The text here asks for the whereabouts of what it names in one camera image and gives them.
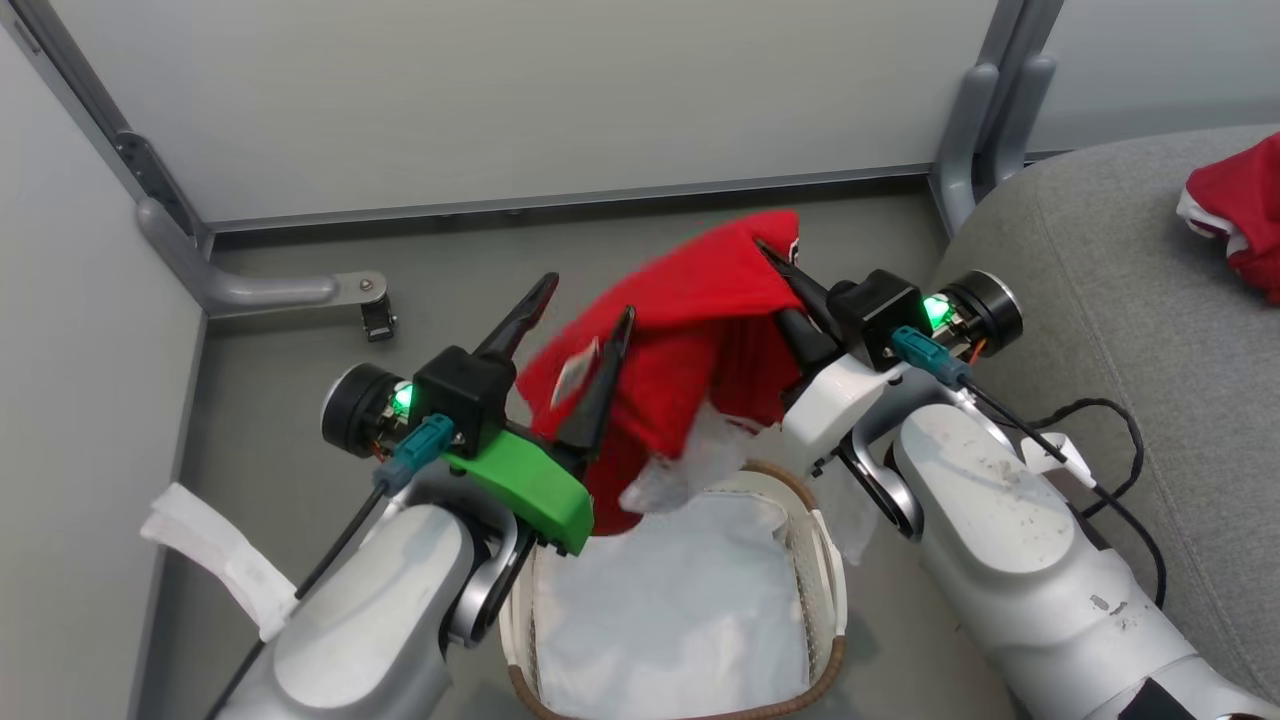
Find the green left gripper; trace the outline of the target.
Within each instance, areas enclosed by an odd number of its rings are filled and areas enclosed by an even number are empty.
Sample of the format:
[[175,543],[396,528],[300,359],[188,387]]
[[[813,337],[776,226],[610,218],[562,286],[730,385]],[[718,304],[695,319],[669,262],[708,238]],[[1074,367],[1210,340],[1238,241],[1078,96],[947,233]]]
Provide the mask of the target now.
[[[512,360],[541,320],[559,279],[556,272],[540,278],[476,347],[476,356]],[[430,466],[442,465],[495,500],[530,529],[534,542],[579,556],[595,525],[584,479],[607,434],[635,318],[635,306],[626,306],[604,342],[594,375],[550,443],[507,418],[506,428],[484,451],[461,457],[453,448],[462,437],[449,418],[434,414],[410,427],[412,377],[370,363],[352,366],[328,391],[323,438],[356,457],[378,460],[371,478],[378,497],[401,495]]]

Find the grey double partition post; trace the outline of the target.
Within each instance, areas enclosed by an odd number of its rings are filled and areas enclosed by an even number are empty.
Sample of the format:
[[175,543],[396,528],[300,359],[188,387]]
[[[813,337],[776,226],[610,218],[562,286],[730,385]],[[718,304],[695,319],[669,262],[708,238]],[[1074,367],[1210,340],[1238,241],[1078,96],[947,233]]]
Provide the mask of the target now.
[[1066,0],[997,0],[977,63],[1015,70],[1041,53]]

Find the grey fabric sofa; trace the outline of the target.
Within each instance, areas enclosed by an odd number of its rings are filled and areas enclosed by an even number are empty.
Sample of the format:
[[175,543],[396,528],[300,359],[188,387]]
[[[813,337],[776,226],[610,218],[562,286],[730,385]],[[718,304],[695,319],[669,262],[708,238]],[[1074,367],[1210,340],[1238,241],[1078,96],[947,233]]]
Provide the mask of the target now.
[[932,284],[997,275],[1024,333],[978,384],[1025,419],[1108,398],[1146,445],[1124,505],[1167,564],[1166,616],[1222,675],[1280,705],[1280,306],[1176,214],[1194,169],[1271,126],[1059,155],[991,191]]

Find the grey slanted partition post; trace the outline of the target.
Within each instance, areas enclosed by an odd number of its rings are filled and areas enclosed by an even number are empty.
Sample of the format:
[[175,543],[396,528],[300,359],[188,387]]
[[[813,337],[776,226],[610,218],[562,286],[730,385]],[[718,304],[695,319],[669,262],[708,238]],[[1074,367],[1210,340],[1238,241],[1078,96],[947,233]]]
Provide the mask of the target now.
[[200,252],[209,255],[214,233],[200,219],[150,140],[132,128],[50,0],[0,3],[15,13],[19,36],[29,41],[36,54],[47,58],[70,90],[76,104],[87,111],[97,133],[110,143],[141,191],[157,200],[193,240]]

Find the white wicker-rimmed laundry basket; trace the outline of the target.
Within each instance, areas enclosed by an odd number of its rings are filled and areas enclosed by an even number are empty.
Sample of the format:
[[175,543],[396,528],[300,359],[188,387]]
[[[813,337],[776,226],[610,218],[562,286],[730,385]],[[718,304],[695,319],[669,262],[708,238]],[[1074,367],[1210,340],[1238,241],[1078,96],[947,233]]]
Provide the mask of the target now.
[[[829,538],[815,496],[794,474],[762,460],[749,460],[731,478],[701,493],[748,493],[768,498],[788,515],[785,544],[794,561],[808,642],[810,685],[800,696],[759,708],[682,720],[778,720],[806,708],[833,685],[844,662],[847,598],[844,562]],[[500,642],[511,684],[538,720],[577,720],[549,710],[538,689],[534,653],[532,578],[536,551],[500,611]]]

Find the grey partition support foot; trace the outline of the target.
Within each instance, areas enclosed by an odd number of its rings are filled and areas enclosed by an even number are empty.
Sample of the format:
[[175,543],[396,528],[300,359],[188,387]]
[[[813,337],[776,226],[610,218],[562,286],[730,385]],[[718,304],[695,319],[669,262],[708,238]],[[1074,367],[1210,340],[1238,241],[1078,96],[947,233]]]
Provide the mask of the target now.
[[137,202],[134,218],[141,234],[211,319],[315,307],[360,309],[361,304],[389,295],[387,278],[371,270],[289,277],[227,272],[198,251],[159,201]]

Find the black caster wheel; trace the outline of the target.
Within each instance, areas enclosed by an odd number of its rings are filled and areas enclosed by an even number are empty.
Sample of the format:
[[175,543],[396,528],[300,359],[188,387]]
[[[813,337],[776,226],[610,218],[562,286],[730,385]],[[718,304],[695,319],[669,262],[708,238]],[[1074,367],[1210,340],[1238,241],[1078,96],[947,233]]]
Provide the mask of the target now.
[[361,304],[360,315],[367,342],[376,343],[396,337],[397,316],[389,295],[384,293],[378,300]]

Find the grey partition post foot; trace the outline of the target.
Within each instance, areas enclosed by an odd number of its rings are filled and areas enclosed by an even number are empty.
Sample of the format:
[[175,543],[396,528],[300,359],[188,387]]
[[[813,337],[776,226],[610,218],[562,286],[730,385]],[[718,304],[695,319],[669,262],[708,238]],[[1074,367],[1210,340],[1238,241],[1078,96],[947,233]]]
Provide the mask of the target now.
[[963,74],[931,168],[931,193],[950,238],[977,205],[974,159],[998,77],[1000,70],[992,63],[977,64]]
[[1025,167],[1027,146],[1056,69],[1056,60],[1042,53],[1029,56],[1016,73],[984,150],[991,188]]

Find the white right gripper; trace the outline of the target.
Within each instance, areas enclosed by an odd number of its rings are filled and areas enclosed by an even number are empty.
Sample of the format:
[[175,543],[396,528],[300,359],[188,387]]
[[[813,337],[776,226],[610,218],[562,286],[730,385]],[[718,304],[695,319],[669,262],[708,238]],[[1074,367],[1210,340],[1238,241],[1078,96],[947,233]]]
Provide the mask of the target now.
[[[892,430],[919,406],[950,404],[973,410],[970,393],[901,359],[893,334],[891,347],[899,363],[887,372],[876,372],[847,354],[828,313],[828,290],[765,241],[755,243],[806,313],[796,307],[776,313],[776,328],[801,373],[800,382],[783,392],[782,430],[794,464],[817,464],[856,428],[872,437]],[[960,363],[991,357],[1023,333],[1020,304],[1000,278],[987,272],[966,272],[941,291],[922,295],[933,328],[932,334],[922,334]],[[901,329],[915,331],[901,327],[896,332]]]

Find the grey partition bottom rail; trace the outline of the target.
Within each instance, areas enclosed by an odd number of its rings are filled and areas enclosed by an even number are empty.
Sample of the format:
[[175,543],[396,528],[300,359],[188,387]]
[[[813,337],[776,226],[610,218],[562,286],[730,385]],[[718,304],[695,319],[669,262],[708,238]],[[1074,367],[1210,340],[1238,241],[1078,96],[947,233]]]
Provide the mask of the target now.
[[694,197],[718,193],[755,192],[772,190],[791,190],[819,184],[845,182],[884,181],[899,177],[928,177],[932,163],[918,163],[896,167],[861,168],[851,170],[828,170],[795,176],[772,176],[748,179],[727,179],[716,182],[664,184],[630,190],[603,190],[579,193],[554,193],[536,197],[497,199],[466,202],[438,202],[403,208],[375,208],[348,211],[325,211],[288,217],[269,217],[243,220],[207,222],[206,228],[212,234],[287,231],[294,228],[339,225],[370,222],[417,220],[434,217],[457,217],[486,213],[527,211],[544,208],[572,208],[608,202],[636,202]]

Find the red garment with white trim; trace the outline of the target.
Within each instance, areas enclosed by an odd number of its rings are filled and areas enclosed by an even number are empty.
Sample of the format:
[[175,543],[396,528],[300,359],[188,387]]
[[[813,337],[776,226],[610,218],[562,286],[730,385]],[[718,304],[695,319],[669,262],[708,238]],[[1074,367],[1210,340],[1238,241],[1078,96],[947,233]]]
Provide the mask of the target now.
[[1193,170],[1176,214],[1224,242],[1228,266],[1280,307],[1280,132]]

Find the red garment with white tag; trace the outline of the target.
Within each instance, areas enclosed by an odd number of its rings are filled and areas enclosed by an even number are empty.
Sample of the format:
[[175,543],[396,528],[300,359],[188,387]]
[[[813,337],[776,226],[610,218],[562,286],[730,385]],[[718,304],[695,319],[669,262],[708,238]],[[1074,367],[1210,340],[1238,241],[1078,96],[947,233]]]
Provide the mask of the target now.
[[762,211],[716,227],[611,287],[520,372],[532,430],[552,439],[582,397],[603,343],[635,311],[611,420],[588,471],[595,536],[640,523],[621,500],[643,469],[685,457],[703,409],[750,436],[778,424],[782,393],[800,379],[773,315],[801,304],[765,258],[799,250],[795,211]]

